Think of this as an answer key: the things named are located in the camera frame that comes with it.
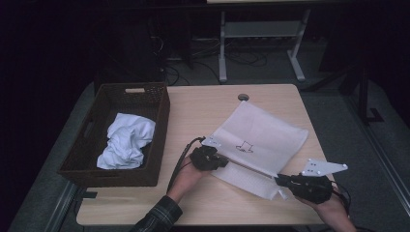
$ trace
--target printed drawing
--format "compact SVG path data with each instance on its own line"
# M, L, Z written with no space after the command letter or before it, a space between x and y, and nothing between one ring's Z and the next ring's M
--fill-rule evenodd
M244 141L241 146L236 146L236 149L243 153L253 153L253 150L251 149L253 145L247 143L247 141Z

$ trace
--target wooden table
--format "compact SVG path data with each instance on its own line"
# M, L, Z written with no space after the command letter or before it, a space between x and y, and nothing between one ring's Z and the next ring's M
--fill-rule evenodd
M82 225L135 224L165 195L178 158L189 142L214 132L240 103L249 102L297 127L309 130L307 142L281 173L295 175L307 159L325 160L297 88L291 84L168 87L171 101L168 133L159 183L153 188L88 188L95 199L84 199L77 215ZM308 206L279 195L266 200L210 175L180 203L179 225L284 225L323 223Z
M220 3L292 3L292 2L326 2L323 0L207 0L209 4L220 4Z

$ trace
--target person's arm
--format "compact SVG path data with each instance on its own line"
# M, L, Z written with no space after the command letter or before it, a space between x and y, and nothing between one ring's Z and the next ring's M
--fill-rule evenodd
M131 232L166 232L182 215L178 203L210 171L199 171L190 163L189 157L184 159L181 166L169 192L132 228Z
M332 227L336 232L357 231L349 219L341 200L336 195L332 194L331 199L317 205L300 197L296 198L313 208L323 222Z

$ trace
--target brown wicker basket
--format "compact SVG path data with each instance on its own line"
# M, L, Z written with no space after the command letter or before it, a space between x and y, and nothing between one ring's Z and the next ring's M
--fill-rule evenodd
M153 187L158 183L169 116L164 83L104 84L58 173L83 187ZM154 138L142 151L135 169L104 170L97 158L107 146L107 129L117 113L135 114L156 122Z

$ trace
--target white cloth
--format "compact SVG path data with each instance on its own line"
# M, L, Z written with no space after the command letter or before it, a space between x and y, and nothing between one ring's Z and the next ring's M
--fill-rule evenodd
M153 139L155 122L137 115L118 113L108 128L107 147L97 159L102 169L131 169L144 159L141 148Z
M212 134L221 144L218 153L241 165L276 177L299 152L308 130L296 128L271 113L242 101L231 116ZM243 166L228 163L213 175L265 199L273 199L279 190L274 179Z

